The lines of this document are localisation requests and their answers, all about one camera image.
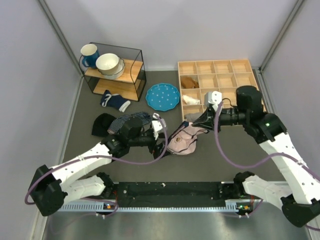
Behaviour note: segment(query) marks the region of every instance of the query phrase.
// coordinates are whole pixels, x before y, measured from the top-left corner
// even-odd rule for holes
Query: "plate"
[[[109,80],[115,80],[119,78],[122,74],[124,74],[125,71],[125,61],[120,58],[120,64],[118,66],[118,69],[116,70],[116,73],[113,75],[103,75],[105,79]]]
[[[149,88],[145,99],[154,110],[165,112],[176,107],[180,101],[180,93],[169,83],[159,83]]]

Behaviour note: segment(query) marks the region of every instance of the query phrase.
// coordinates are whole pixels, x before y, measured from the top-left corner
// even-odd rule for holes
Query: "white wall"
[[[320,1],[308,0],[265,70],[276,113],[298,152],[320,174]]]
[[[24,240],[36,213],[25,194],[58,161],[80,77],[37,1],[2,2],[0,32],[0,239]]]
[[[142,49],[147,70],[249,58],[260,66],[296,0],[46,0],[71,48]]]

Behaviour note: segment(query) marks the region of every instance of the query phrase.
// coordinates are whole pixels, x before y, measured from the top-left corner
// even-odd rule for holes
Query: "striped cloth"
[[[116,120],[114,120],[110,127],[108,128],[108,133],[109,134],[117,134],[123,124],[131,117],[136,117],[139,118],[142,121],[143,125],[151,123],[153,120],[153,117],[150,116],[147,112],[141,111],[141,112],[136,112],[133,114],[128,114],[128,115],[123,115],[118,117]]]

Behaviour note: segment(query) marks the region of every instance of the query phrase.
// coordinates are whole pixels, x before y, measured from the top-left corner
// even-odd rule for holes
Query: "black cloth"
[[[115,119],[108,113],[102,113],[94,120],[91,134],[98,137],[107,137],[109,135],[108,128]]]

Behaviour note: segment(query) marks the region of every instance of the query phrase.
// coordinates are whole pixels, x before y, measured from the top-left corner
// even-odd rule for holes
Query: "pink cloth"
[[[196,150],[197,135],[207,134],[209,130],[202,127],[191,126],[192,122],[187,127],[181,127],[178,132],[171,136],[171,141],[168,144],[168,150],[176,155],[188,155]]]

